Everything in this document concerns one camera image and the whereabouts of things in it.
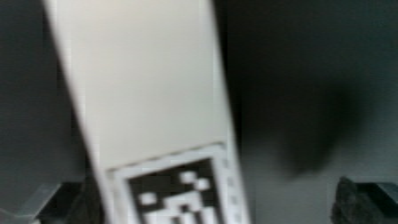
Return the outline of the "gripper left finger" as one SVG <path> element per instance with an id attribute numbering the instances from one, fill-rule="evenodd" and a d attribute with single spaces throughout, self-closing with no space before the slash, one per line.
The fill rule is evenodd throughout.
<path id="1" fill-rule="evenodd" d="M 61 183 L 45 183 L 29 196 L 16 211 L 0 208 L 0 224 L 43 224 L 39 214 L 59 191 Z"/>

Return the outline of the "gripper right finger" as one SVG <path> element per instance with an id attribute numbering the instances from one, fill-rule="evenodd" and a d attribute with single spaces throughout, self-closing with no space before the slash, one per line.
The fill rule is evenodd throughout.
<path id="1" fill-rule="evenodd" d="M 398 224 L 398 184 L 340 178 L 333 224 Z"/>

